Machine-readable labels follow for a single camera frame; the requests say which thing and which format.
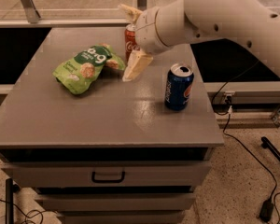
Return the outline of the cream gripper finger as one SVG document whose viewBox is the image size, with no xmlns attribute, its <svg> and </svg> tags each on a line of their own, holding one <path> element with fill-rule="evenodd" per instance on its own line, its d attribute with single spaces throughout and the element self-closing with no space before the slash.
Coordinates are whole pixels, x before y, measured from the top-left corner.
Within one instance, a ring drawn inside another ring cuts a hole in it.
<svg viewBox="0 0 280 224">
<path fill-rule="evenodd" d="M 126 19 L 131 24 L 136 24 L 137 20 L 143 13 L 143 11 L 140 9 L 137 9 L 135 7 L 130 7 L 124 4 L 119 4 L 118 8 L 125 14 Z"/>
<path fill-rule="evenodd" d="M 133 50 L 130 54 L 122 80 L 124 82 L 136 79 L 153 61 L 153 56 L 140 50 Z"/>
</svg>

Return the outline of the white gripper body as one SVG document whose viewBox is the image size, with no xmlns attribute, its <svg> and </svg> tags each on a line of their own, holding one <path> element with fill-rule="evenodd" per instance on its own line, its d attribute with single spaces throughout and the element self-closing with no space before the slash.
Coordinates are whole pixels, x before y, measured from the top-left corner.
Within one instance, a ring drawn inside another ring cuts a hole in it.
<svg viewBox="0 0 280 224">
<path fill-rule="evenodd" d="M 150 55 L 158 55 L 171 49 L 161 41 L 158 35 L 156 28 L 158 12 L 158 7 L 143 11 L 135 25 L 136 43 L 141 50 Z"/>
</svg>

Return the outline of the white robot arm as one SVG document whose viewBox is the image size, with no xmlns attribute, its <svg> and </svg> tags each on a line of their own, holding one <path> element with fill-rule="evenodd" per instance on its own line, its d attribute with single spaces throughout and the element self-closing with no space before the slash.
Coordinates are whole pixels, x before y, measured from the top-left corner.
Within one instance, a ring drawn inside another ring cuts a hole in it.
<svg viewBox="0 0 280 224">
<path fill-rule="evenodd" d="M 280 77 L 280 15 L 258 0 L 177 0 L 145 11 L 120 8 L 135 23 L 140 47 L 130 56 L 125 81 L 137 78 L 154 55 L 215 38 L 237 43 Z"/>
</svg>

